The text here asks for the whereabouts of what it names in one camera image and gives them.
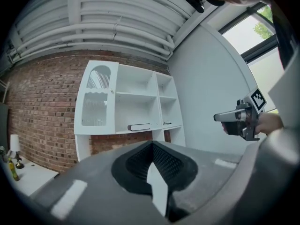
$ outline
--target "window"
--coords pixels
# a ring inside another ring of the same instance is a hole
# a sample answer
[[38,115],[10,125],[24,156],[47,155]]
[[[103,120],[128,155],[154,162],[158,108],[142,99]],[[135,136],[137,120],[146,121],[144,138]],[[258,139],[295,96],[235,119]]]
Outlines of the window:
[[[247,11],[245,13],[247,15],[246,18],[223,33],[223,36],[239,54],[243,54],[275,33],[274,28],[272,29],[273,19],[269,6],[264,6],[252,15],[249,15],[251,12],[251,10]],[[263,21],[263,18],[259,15],[264,17],[269,23]]]
[[248,64],[257,86],[267,100],[266,112],[277,113],[268,95],[284,73],[269,6],[258,3],[219,31]]

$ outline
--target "white label strip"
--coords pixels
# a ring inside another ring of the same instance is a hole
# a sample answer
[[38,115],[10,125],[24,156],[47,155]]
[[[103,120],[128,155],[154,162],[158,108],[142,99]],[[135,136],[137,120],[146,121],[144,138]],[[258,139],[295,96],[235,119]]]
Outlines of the white label strip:
[[226,162],[226,161],[221,160],[219,158],[216,159],[215,164],[220,165],[222,167],[228,167],[228,168],[231,168],[231,169],[234,169],[237,166],[236,163]]
[[87,183],[74,180],[73,185],[65,192],[63,197],[52,207],[51,214],[60,220],[64,220],[75,206],[81,194],[85,191]]

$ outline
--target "olive oil bottle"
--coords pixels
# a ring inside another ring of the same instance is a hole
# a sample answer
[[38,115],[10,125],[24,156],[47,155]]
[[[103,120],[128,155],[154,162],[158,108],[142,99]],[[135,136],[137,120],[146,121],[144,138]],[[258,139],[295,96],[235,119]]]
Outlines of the olive oil bottle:
[[8,160],[9,160],[9,168],[10,168],[12,174],[13,174],[14,180],[15,180],[15,181],[20,180],[18,174],[17,174],[16,171],[15,171],[15,165],[14,165],[13,161],[11,160],[11,158],[9,158]]

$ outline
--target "tree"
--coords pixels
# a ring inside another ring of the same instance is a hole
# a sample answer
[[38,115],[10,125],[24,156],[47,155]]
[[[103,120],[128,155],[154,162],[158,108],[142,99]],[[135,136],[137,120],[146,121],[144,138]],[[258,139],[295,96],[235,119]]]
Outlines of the tree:
[[[273,22],[273,16],[272,11],[269,6],[265,6],[260,11],[258,11],[261,15],[263,15],[265,18],[267,18],[269,21]],[[268,39],[273,34],[267,29],[265,25],[263,25],[261,22],[258,22],[257,25],[253,28],[254,31],[261,36],[262,39]]]

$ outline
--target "hand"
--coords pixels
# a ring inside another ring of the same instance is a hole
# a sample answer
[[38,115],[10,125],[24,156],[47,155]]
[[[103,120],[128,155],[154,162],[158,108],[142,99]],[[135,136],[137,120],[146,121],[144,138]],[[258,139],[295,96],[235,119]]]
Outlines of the hand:
[[[224,132],[227,133],[225,125],[222,123]],[[283,123],[278,114],[263,112],[259,114],[258,123],[255,128],[255,134],[265,133],[269,135],[271,132],[283,128]]]

